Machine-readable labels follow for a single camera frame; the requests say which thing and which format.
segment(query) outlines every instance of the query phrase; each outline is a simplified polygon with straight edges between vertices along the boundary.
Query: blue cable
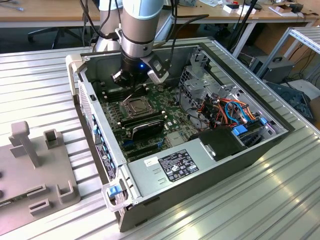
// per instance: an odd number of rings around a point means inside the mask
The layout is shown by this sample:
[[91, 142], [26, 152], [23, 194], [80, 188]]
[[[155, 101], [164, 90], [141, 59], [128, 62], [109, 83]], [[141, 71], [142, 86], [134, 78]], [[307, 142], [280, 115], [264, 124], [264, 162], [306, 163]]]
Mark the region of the blue cable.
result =
[[227, 116], [229, 119], [231, 119], [232, 121], [236, 122], [237, 125], [239, 125], [239, 122], [237, 121], [237, 119], [235, 119], [235, 118], [233, 118], [233, 117], [231, 117], [231, 116], [229, 115], [228, 104], [230, 104], [230, 103], [231, 103], [231, 102], [228, 102], [228, 103], [224, 106], [225, 114], [226, 114], [226, 116]]
[[248, 115], [245, 113], [245, 111], [243, 110], [243, 108], [241, 107], [241, 105], [240, 105], [239, 103], [237, 103], [237, 102], [234, 102], [234, 101], [228, 102], [228, 103], [225, 105], [225, 107], [224, 107], [225, 113], [226, 113], [226, 115], [227, 115], [227, 117], [228, 117], [229, 119], [231, 119], [232, 121], [235, 121], [235, 122], [239, 125], [239, 122], [238, 122], [235, 118], [232, 118], [232, 117], [229, 115], [228, 104], [234, 104], [234, 105], [236, 105], [236, 106], [240, 109], [240, 111], [241, 111], [241, 113], [243, 114], [244, 118], [245, 118], [248, 122], [251, 122], [250, 117], [248, 117]]

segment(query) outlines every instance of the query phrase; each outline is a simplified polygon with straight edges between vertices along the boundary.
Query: black cable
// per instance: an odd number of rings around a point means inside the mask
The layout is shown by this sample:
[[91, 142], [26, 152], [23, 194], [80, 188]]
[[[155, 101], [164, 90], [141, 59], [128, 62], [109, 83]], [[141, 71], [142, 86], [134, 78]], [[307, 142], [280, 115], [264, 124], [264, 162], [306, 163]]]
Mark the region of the black cable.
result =
[[101, 23], [98, 31], [101, 31], [101, 29], [104, 27], [104, 25], [106, 24], [106, 22], [107, 22], [107, 21], [109, 20], [109, 18], [110, 18], [111, 2], [112, 2], [112, 0], [109, 1], [108, 15], [106, 16], [106, 19], [103, 21], [103, 23]]
[[173, 56], [174, 56], [175, 44], [176, 44], [176, 41], [177, 41], [177, 37], [178, 37], [179, 31], [180, 31], [181, 29], [183, 29], [186, 25], [188, 25], [188, 24], [190, 24], [190, 23], [192, 23], [192, 22], [195, 22], [195, 21], [197, 21], [197, 20], [205, 19], [205, 18], [207, 18], [207, 17], [209, 17], [209, 14], [200, 15], [200, 16], [198, 16], [198, 17], [195, 17], [195, 18], [193, 18], [193, 19], [190, 19], [189, 21], [185, 22], [184, 24], [182, 24], [182, 25], [178, 28], [178, 30], [176, 31], [175, 36], [174, 36], [174, 38], [173, 38], [173, 42], [172, 42], [171, 53], [170, 53], [170, 57], [169, 57], [169, 63], [170, 63], [170, 64], [171, 64], [172, 58], [173, 58]]
[[200, 122], [203, 122], [203, 123], [207, 124], [206, 121], [204, 121], [204, 120], [202, 120], [202, 119], [200, 119], [200, 118], [198, 118], [198, 117], [196, 117], [196, 116], [193, 116], [193, 115], [187, 113], [186, 110], [184, 110], [184, 108], [183, 108], [182, 105], [181, 105], [182, 87], [183, 87], [183, 84], [180, 85], [180, 91], [179, 91], [179, 106], [180, 106], [181, 110], [182, 110], [185, 114], [188, 114], [191, 118], [197, 119], [197, 120], [199, 120]]
[[[88, 0], [85, 0], [85, 9], [87, 11], [89, 11], [88, 9]], [[86, 46], [86, 43], [85, 43], [85, 30], [86, 30], [86, 25], [87, 25], [87, 22], [88, 22], [88, 19], [85, 17], [85, 16], [82, 16], [83, 17], [83, 29], [82, 29], [82, 46]]]
[[96, 30], [95, 25], [94, 25], [94, 23], [92, 22], [91, 17], [89, 16], [89, 12], [86, 10], [86, 8], [85, 8], [82, 0], [79, 0], [79, 3], [80, 3], [80, 5], [81, 5], [81, 8], [82, 8], [82, 10], [83, 10], [84, 15], [85, 15], [86, 18], [89, 20], [89, 23], [90, 23], [92, 29], [94, 30], [94, 32], [95, 32], [99, 37], [101, 37], [101, 38], [103, 38], [103, 39], [108, 39], [106, 35], [102, 34], [99, 30], [98, 30], [98, 31]]
[[182, 16], [178, 16], [178, 0], [170, 0], [170, 3], [171, 3], [171, 6], [172, 6], [172, 8], [171, 8], [171, 16], [174, 18], [173, 27], [171, 28], [171, 31], [170, 31], [170, 33], [167, 35], [165, 41], [162, 41], [162, 42], [156, 44], [156, 45], [153, 47], [153, 48], [155, 48], [155, 49], [163, 46], [164, 44], [166, 44], [166, 43], [170, 40], [170, 38], [171, 38], [172, 34], [174, 33], [175, 28], [176, 28], [177, 19], [197, 18], [197, 17], [202, 17], [202, 16], [204, 16], [204, 14], [202, 14], [202, 15], [182, 15]]
[[165, 41], [168, 42], [169, 39], [171, 38], [172, 34], [174, 33], [174, 30], [176, 28], [176, 25], [177, 25], [177, 18], [178, 18], [178, 8], [175, 7], [175, 3], [174, 1], [176, 2], [176, 0], [170, 0], [170, 3], [171, 3], [171, 6], [172, 6], [172, 9], [171, 9], [171, 16], [174, 18], [174, 21], [173, 21], [173, 27], [170, 31], [170, 34], [168, 34], [166, 36], [166, 39]]
[[303, 44], [300, 44], [300, 46], [296, 50], [294, 50], [294, 52], [291, 54], [291, 56], [289, 57], [288, 60], [290, 60], [302, 46], [303, 46]]
[[235, 31], [236, 31], [236, 28], [237, 28], [237, 26], [238, 26], [238, 24], [239, 24], [239, 22], [240, 22], [242, 13], [243, 13], [244, 8], [245, 8], [245, 3], [246, 3], [246, 0], [243, 0], [242, 10], [241, 10], [240, 16], [239, 16], [239, 18], [238, 18], [238, 21], [236, 22], [236, 24], [235, 24], [234, 27], [233, 27], [233, 31], [232, 31], [231, 36], [230, 36], [229, 41], [228, 41], [228, 45], [230, 44], [230, 41], [231, 41], [232, 37], [234, 36], [234, 33], [235, 33]]
[[308, 60], [307, 60], [306, 63], [304, 64], [303, 68], [301, 68], [301, 70], [299, 71], [299, 73], [302, 74], [302, 72], [303, 72], [304, 70], [306, 70], [306, 68], [309, 66], [309, 64], [310, 64], [310, 63], [312, 62], [312, 60], [314, 59], [316, 53], [314, 53], [313, 57], [312, 57], [311, 60], [309, 61], [312, 52], [313, 52], [313, 51], [310, 49], [310, 53], [309, 53]]
[[230, 51], [232, 46], [234, 45], [234, 43], [237, 41], [239, 35], [241, 34], [242, 32], [242, 29], [244, 28], [244, 26], [246, 25], [246, 22], [247, 22], [247, 19], [249, 18], [250, 14], [251, 14], [251, 11], [252, 9], [254, 8], [254, 6], [256, 5], [258, 0], [252, 0], [251, 4], [250, 4], [250, 7], [248, 9], [248, 11], [246, 12], [242, 22], [241, 22], [241, 25], [240, 27], [236, 30], [236, 34], [235, 34], [235, 38], [231, 39], [230, 43], [228, 44], [227, 46], [227, 50]]
[[121, 15], [120, 15], [118, 1], [117, 0], [114, 0], [114, 1], [115, 1], [116, 10], [118, 11], [119, 23], [121, 24]]
[[320, 75], [319, 75], [319, 76], [317, 77], [317, 79], [315, 80], [315, 83], [314, 83], [314, 86], [315, 86], [315, 87], [317, 87], [317, 82], [318, 82], [319, 78], [320, 78]]

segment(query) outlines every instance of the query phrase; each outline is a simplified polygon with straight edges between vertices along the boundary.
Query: circuit board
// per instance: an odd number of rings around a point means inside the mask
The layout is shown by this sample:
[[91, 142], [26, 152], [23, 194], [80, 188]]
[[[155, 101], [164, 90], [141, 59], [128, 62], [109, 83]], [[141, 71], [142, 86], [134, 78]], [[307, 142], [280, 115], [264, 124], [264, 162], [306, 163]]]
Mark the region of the circuit board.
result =
[[[130, 104], [104, 100], [100, 103], [123, 155], [130, 162], [186, 142], [191, 135], [199, 132], [175, 103], [175, 90], [169, 88], [151, 86], [147, 95], [131, 98]], [[133, 141], [128, 129], [119, 126], [120, 121], [133, 119], [134, 114], [146, 116], [162, 111], [165, 112], [163, 130], [146, 139]]]

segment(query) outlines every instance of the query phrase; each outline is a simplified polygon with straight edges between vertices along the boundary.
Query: motherboard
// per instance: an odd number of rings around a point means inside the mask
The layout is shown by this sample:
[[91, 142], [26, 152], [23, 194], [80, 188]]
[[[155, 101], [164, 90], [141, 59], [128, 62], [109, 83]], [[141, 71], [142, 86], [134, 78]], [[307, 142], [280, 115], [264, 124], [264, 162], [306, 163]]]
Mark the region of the motherboard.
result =
[[145, 95], [110, 102], [100, 100], [118, 144], [130, 162], [188, 141], [202, 128], [176, 102], [176, 88], [144, 86]]

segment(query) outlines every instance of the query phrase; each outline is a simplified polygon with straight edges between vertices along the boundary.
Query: ventilation grille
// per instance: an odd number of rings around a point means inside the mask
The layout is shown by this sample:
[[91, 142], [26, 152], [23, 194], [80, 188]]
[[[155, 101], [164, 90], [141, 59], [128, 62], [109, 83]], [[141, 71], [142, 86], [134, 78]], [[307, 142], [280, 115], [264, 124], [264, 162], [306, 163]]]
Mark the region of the ventilation grille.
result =
[[[262, 61], [259, 61], [258, 63], [257, 63], [257, 65], [255, 66], [255, 68], [253, 69], [253, 73], [254, 74], [257, 74], [257, 72], [260, 70], [260, 68], [262, 67], [262, 65], [263, 65], [263, 63], [262, 63]], [[261, 76], [261, 79], [266, 75], [266, 73], [269, 71], [269, 68], [266, 68], [265, 69], [265, 71], [264, 71], [264, 73], [262, 74], [262, 76]]]
[[79, 82], [79, 92], [80, 92], [80, 104], [82, 107], [82, 112], [85, 116], [86, 122], [90, 128], [90, 131], [92, 131], [92, 129], [94, 128], [92, 112], [91, 112], [90, 104], [87, 98], [87, 94], [85, 93], [81, 82]]

